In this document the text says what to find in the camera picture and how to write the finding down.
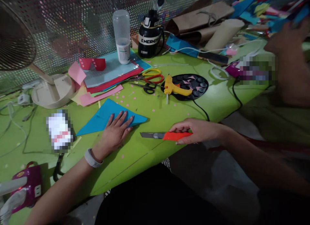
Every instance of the electric fan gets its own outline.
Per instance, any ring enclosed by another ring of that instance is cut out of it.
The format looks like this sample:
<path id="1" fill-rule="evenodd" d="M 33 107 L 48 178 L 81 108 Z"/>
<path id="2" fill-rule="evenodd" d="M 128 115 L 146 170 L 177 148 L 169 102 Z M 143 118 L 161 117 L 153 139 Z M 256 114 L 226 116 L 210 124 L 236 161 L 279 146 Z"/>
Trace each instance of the electric fan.
<path id="1" fill-rule="evenodd" d="M 75 92 L 75 84 L 64 74 L 52 76 L 33 64 L 36 42 L 24 21 L 0 0 L 0 70 L 11 71 L 29 67 L 42 81 L 32 91 L 32 101 L 47 109 L 64 106 Z"/>

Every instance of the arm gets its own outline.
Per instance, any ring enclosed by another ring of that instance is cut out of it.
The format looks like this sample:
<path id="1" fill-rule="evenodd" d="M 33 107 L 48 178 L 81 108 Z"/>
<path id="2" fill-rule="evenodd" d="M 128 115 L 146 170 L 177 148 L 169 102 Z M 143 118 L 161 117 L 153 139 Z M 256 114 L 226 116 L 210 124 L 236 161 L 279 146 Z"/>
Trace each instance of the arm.
<path id="1" fill-rule="evenodd" d="M 310 69 L 302 51 L 309 26 L 309 18 L 305 18 L 297 29 L 286 23 L 264 48 L 276 55 L 278 92 L 284 103 L 292 106 L 310 107 Z"/>
<path id="2" fill-rule="evenodd" d="M 310 184 L 307 181 L 278 159 L 251 144 L 231 128 L 189 118 L 174 124 L 169 131 L 185 132 L 189 129 L 192 130 L 193 134 L 182 138 L 177 144 L 218 139 L 258 187 L 282 189 L 310 196 Z"/>
<path id="3" fill-rule="evenodd" d="M 127 128 L 133 120 L 124 124 L 127 111 L 122 112 L 113 120 L 111 115 L 100 141 L 91 150 L 93 158 L 102 162 L 109 153 L 115 151 L 123 142 L 132 128 Z M 69 211 L 75 195 L 79 192 L 87 177 L 94 171 L 84 157 L 63 175 L 36 203 L 25 225 L 49 224 L 62 218 Z"/>

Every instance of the plastic bottle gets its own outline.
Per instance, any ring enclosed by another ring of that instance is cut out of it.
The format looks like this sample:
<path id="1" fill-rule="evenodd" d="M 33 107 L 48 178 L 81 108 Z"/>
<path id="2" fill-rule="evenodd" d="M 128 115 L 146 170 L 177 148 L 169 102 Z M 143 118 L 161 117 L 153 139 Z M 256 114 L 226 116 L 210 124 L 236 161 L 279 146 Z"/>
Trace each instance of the plastic bottle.
<path id="1" fill-rule="evenodd" d="M 130 16 L 126 10 L 113 13 L 113 27 L 117 54 L 121 64 L 130 61 Z"/>

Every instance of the orange utility knife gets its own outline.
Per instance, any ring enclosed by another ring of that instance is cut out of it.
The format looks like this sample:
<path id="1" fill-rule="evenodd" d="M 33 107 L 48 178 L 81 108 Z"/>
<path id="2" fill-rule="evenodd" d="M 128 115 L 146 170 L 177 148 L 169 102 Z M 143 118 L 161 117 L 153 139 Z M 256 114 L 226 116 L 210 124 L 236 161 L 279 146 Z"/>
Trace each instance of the orange utility knife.
<path id="1" fill-rule="evenodd" d="M 163 132 L 163 133 L 148 133 L 148 132 L 140 132 L 143 138 L 156 138 L 156 139 L 163 139 L 163 140 L 172 140 L 178 141 L 183 137 L 187 137 L 192 135 L 193 133 L 189 132 Z"/>

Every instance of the hand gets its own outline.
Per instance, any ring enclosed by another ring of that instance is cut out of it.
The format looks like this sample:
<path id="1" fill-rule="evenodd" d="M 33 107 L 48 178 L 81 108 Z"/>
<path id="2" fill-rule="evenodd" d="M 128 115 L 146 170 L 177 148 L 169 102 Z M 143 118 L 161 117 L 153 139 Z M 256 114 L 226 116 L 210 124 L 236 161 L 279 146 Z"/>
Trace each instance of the hand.
<path id="1" fill-rule="evenodd" d="M 127 111 L 124 113 L 121 111 L 113 120 L 114 114 L 111 114 L 100 141 L 92 148 L 92 155 L 97 162 L 102 162 L 107 155 L 117 150 L 117 148 L 122 145 L 125 137 L 132 130 L 132 127 L 128 128 L 128 126 L 132 122 L 133 116 L 123 124 L 126 115 Z"/>
<path id="2" fill-rule="evenodd" d="M 282 52 L 293 52 L 301 48 L 301 45 L 310 29 L 310 18 L 301 21 L 300 27 L 293 29 L 292 22 L 285 23 L 282 30 L 274 34 L 264 47 L 265 51 L 280 54 Z"/>
<path id="3" fill-rule="evenodd" d="M 222 124 L 187 118 L 182 122 L 174 124 L 169 132 L 187 132 L 189 129 L 192 130 L 193 134 L 178 140 L 177 144 L 191 144 L 219 139 L 223 137 L 223 133 L 225 133 L 224 131 L 232 130 Z"/>

